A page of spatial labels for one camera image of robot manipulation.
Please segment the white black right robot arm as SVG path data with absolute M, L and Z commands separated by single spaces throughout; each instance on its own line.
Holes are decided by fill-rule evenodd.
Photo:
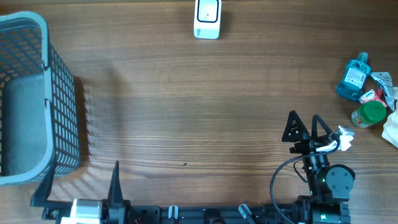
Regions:
M 308 196 L 299 196 L 289 211 L 281 211 L 284 223 L 349 223 L 349 193 L 356 174 L 343 164 L 331 165 L 328 155 L 336 151 L 345 152 L 351 147 L 354 132 L 342 126 L 336 131 L 321 119 L 312 118 L 309 131 L 299 115 L 289 113 L 282 141 L 294 144 L 291 154 L 298 156 L 292 163 L 303 162 Z

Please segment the red tissue packet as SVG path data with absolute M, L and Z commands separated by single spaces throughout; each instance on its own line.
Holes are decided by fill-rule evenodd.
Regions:
M 375 90 L 371 89 L 364 93 L 360 98 L 359 102 L 361 104 L 365 104 L 369 101 L 378 101 L 380 102 L 385 108 L 387 108 L 387 104 L 384 102 L 384 100 L 379 96 L 379 93 L 376 92 Z

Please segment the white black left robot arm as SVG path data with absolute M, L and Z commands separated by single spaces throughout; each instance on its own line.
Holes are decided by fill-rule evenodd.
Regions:
M 42 219 L 56 223 L 127 223 L 130 201 L 123 198 L 119 179 L 119 162 L 116 161 L 108 190 L 102 200 L 75 199 L 72 202 L 49 200 L 52 191 L 56 158 L 30 200 L 31 207 L 42 207 Z

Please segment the beige bread bag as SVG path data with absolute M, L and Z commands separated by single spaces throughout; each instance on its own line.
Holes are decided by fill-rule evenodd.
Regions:
M 388 117 L 383 125 L 382 137 L 393 146 L 398 147 L 398 123 L 397 123 L 397 87 L 393 88 L 396 109 Z

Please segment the green lid jar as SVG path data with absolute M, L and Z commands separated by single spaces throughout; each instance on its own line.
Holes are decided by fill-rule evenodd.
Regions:
M 379 101 L 369 101 L 351 114 L 353 124 L 359 128 L 368 128 L 384 120 L 386 107 Z

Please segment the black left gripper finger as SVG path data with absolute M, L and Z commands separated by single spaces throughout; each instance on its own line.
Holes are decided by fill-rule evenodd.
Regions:
M 36 191 L 32 195 L 30 200 L 31 207 L 43 207 L 50 209 L 71 209 L 71 202 L 63 202 L 63 201 L 53 201 L 48 200 L 52 190 L 52 184 L 55 176 L 55 168 L 57 166 L 57 159 L 55 157 L 52 158 L 49 166 L 49 170 L 46 173 L 45 177 L 42 179 L 41 183 L 37 187 Z
M 108 191 L 108 203 L 110 207 L 122 207 L 124 204 L 119 179 L 119 161 L 116 161 L 114 165 L 111 183 Z

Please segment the black red snack packet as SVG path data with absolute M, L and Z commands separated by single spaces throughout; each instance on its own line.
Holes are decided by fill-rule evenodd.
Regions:
M 371 72 L 370 76 L 376 81 L 378 87 L 383 90 L 384 99 L 392 111 L 396 110 L 392 78 L 388 72 Z

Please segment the blue mouthwash bottle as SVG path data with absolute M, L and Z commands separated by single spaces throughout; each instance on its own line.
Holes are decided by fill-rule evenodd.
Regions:
M 346 64 L 345 74 L 336 87 L 337 94 L 351 101 L 359 100 L 363 95 L 364 83 L 371 72 L 368 57 L 367 52 L 360 52 L 357 58 Z

